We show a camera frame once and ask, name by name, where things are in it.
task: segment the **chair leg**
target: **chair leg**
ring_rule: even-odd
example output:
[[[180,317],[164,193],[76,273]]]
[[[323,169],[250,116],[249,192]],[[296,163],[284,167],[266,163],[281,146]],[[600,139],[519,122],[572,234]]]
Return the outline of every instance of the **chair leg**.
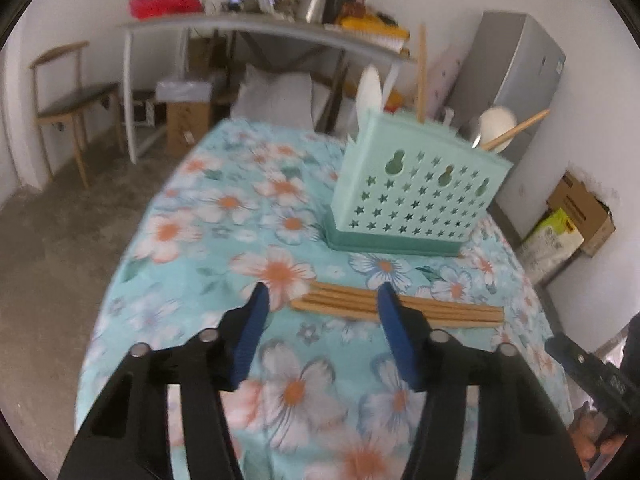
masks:
[[[122,135],[122,117],[120,116],[120,99],[118,91],[111,94],[111,109],[113,110],[113,122],[116,129],[116,139],[120,153],[124,153],[124,136]]]
[[[47,168],[47,173],[49,174],[49,180],[53,180],[53,171],[51,171],[49,155],[47,155],[47,149],[44,144],[44,132],[42,131],[42,124],[40,123],[38,123],[38,142],[40,143],[40,151],[42,152],[42,158],[44,159],[44,166]]]
[[[84,168],[84,161],[82,160],[82,151],[80,150],[80,142],[78,141],[78,131],[76,129],[76,116],[71,116],[71,136],[74,142],[74,155],[76,156],[76,164],[78,165],[78,171],[80,172],[80,178],[85,189],[89,189],[89,181],[86,177],[86,170]]]
[[[82,137],[80,140],[80,147],[84,151],[87,149],[87,146],[89,145],[89,139],[86,135],[86,121],[84,120],[84,112],[80,112],[78,114],[78,119],[80,121],[80,133],[82,134]]]

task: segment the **human hand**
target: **human hand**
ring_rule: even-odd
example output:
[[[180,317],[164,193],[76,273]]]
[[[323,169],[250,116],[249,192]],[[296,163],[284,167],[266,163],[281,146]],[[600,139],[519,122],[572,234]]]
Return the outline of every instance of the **human hand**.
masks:
[[[574,424],[574,428],[569,432],[571,440],[574,443],[575,451],[578,454],[578,458],[580,458],[580,464],[582,464],[582,469],[585,472],[590,469],[591,461],[597,452],[612,457],[618,452],[620,446],[622,446],[622,443],[626,439],[626,435],[617,434],[600,444],[599,449],[596,448],[594,444],[594,434],[596,430],[594,421],[595,413],[596,412],[587,412],[581,415],[577,424]]]

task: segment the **metal screw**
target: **metal screw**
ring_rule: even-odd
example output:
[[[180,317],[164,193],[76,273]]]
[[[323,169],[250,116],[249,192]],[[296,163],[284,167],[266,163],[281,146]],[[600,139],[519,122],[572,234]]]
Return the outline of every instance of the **metal screw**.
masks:
[[[429,337],[434,343],[446,343],[451,338],[444,330],[433,330]]]
[[[198,334],[203,343],[211,343],[218,339],[218,331],[215,328],[206,328]]]
[[[129,353],[132,357],[142,357],[151,351],[151,346],[146,343],[136,343],[129,349]]]
[[[506,355],[507,357],[516,357],[516,355],[518,355],[518,349],[511,343],[502,343],[498,346],[498,350],[502,355]]]

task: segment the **floral tablecloth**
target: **floral tablecloth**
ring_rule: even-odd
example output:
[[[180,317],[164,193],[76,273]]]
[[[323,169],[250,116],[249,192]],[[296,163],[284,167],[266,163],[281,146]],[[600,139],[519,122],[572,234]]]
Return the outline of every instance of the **floral tablecloth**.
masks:
[[[296,312],[288,301],[313,279],[502,306],[497,329],[451,330],[468,346],[513,342],[565,420],[562,370],[543,350],[540,303],[499,229],[478,222],[457,258],[330,250],[319,219],[331,201],[343,146],[316,134],[227,121],[192,151],[152,200],[114,274],[79,381],[76,421],[129,347],[183,343],[244,304],[260,280],[271,310],[249,378],[224,394],[245,478],[400,478],[423,394],[398,377],[378,324]],[[170,389],[177,480],[188,478],[178,390]],[[469,478],[478,392],[469,389],[459,478]]]

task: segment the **mint green utensil holder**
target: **mint green utensil holder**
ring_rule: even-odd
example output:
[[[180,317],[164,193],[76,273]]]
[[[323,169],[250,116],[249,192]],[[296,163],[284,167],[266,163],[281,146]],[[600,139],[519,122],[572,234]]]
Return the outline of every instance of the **mint green utensil holder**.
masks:
[[[336,250],[455,256],[510,168],[442,124],[372,111],[344,153],[326,241]]]

